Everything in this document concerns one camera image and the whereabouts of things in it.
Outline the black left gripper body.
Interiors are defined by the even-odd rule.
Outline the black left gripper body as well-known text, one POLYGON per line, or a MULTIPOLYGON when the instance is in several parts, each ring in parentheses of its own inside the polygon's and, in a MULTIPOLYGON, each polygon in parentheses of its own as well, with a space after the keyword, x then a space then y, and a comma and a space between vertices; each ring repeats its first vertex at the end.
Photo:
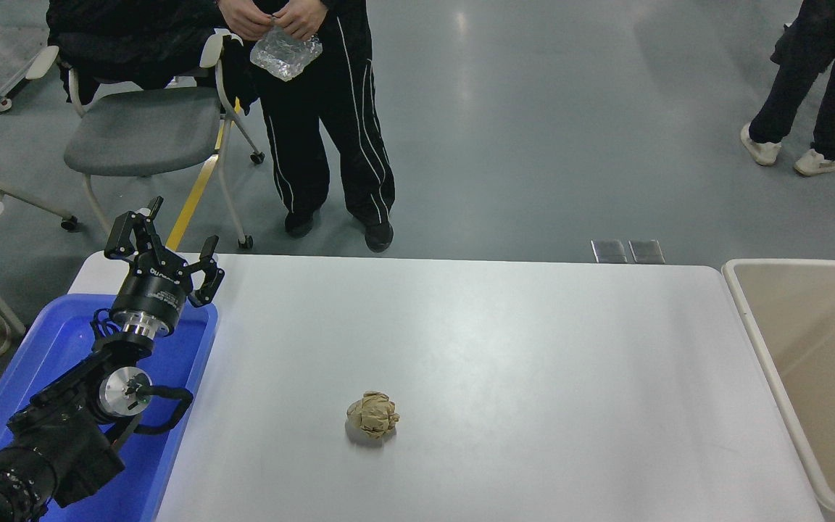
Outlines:
POLYGON ((130 261, 125 281, 112 305, 114 323, 125 323, 128 316, 142 312, 166 327, 175 327, 190 293, 191 281, 181 283, 186 261, 167 261, 156 267, 152 262, 139 265, 130 261))

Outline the person's right hand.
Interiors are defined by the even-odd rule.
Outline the person's right hand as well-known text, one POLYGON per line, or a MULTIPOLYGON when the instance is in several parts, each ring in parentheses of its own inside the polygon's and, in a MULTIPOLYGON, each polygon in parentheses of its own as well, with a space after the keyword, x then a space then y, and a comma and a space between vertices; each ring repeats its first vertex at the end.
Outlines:
POLYGON ((258 41, 274 27, 271 14, 256 7, 253 1, 215 1, 225 25, 245 41, 258 41))

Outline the person's left hand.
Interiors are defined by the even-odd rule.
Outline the person's left hand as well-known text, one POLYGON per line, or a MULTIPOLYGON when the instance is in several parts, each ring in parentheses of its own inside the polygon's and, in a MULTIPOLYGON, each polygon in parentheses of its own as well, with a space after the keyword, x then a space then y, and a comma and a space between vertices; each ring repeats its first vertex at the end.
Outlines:
POLYGON ((298 41, 311 39, 327 17, 328 7, 318 0, 288 1, 271 17, 276 26, 298 41))

